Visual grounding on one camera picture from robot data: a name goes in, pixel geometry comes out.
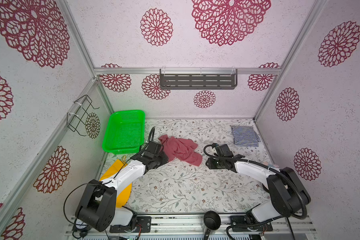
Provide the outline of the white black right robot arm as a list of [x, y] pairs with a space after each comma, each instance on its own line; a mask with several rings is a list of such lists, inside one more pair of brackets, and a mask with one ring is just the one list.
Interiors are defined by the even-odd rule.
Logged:
[[279, 169], [243, 155], [234, 155], [226, 144], [206, 145], [203, 152], [208, 157], [206, 166], [210, 170], [222, 169], [245, 175], [265, 187], [270, 199], [247, 211], [251, 225], [289, 217], [303, 220], [308, 216], [307, 205], [311, 197], [293, 169]]

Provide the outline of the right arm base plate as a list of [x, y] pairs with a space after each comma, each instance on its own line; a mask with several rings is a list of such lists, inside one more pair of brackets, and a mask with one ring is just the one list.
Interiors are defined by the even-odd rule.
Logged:
[[246, 215], [230, 216], [230, 223], [233, 226], [233, 232], [272, 232], [274, 230], [271, 223], [244, 228], [243, 225], [253, 225], [257, 223], [255, 220], [251, 220], [251, 218]]

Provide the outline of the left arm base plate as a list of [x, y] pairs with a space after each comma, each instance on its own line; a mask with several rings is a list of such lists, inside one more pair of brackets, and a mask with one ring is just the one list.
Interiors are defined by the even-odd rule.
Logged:
[[111, 225], [109, 232], [112, 234], [126, 234], [126, 233], [150, 233], [151, 232], [152, 217], [137, 216], [132, 219], [132, 223], [127, 226]]

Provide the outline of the blue white striped tank top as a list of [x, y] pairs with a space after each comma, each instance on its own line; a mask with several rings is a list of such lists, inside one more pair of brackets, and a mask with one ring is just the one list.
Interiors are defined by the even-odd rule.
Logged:
[[234, 144], [242, 147], [258, 147], [261, 139], [253, 126], [231, 126]]

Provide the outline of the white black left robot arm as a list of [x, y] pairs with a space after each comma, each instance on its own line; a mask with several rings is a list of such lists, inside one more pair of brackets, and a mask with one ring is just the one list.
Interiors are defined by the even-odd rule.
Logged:
[[116, 174], [103, 181], [91, 180], [86, 184], [75, 212], [76, 219], [98, 232], [114, 225], [131, 225], [134, 228], [136, 214], [125, 207], [117, 207], [119, 195], [149, 170], [157, 169], [168, 162], [163, 145], [155, 141], [148, 142]]

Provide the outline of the maroon tank top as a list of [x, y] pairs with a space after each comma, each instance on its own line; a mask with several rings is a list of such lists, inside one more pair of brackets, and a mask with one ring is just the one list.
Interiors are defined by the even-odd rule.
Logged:
[[169, 162], [179, 159], [193, 166], [201, 165], [203, 157], [196, 152], [199, 145], [193, 140], [162, 135], [159, 141], [164, 147], [164, 153], [169, 158]]

